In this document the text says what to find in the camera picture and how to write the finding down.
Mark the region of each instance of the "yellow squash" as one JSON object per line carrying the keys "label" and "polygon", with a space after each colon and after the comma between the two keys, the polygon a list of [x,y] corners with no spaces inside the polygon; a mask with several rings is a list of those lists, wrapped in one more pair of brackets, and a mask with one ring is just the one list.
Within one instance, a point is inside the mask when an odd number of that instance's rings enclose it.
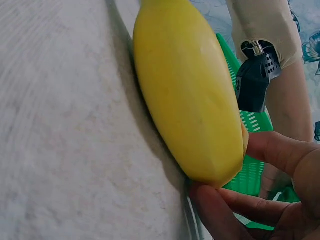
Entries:
{"label": "yellow squash", "polygon": [[142,0],[133,47],[149,111],[183,171],[227,184],[242,169],[248,132],[207,21],[188,0]]}

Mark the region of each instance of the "floral pattern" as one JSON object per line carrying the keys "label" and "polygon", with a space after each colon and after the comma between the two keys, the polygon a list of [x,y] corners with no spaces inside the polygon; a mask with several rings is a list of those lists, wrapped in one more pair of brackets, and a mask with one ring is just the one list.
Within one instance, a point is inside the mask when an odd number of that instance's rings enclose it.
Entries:
{"label": "floral pattern", "polygon": [[[233,52],[232,22],[225,0],[190,0]],[[320,0],[288,0],[292,19],[300,33],[304,70],[314,122],[314,139],[320,142]]]}

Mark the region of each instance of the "white fabric surface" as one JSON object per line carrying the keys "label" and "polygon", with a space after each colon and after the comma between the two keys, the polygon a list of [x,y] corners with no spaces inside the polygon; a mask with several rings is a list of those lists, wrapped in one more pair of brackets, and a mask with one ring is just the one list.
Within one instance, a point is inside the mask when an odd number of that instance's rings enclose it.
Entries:
{"label": "white fabric surface", "polygon": [[0,0],[1,240],[191,239],[130,62],[138,9]]}

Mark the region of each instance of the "black plastic attachment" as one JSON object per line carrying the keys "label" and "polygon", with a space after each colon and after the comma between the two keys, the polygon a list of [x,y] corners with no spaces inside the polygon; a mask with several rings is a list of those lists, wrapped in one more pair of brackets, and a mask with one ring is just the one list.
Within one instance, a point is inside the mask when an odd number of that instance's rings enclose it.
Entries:
{"label": "black plastic attachment", "polygon": [[281,67],[277,56],[263,53],[248,59],[236,76],[235,93],[241,111],[265,111],[267,88],[270,81],[279,77]]}
{"label": "black plastic attachment", "polygon": [[320,142],[320,121],[315,123],[314,139]]}

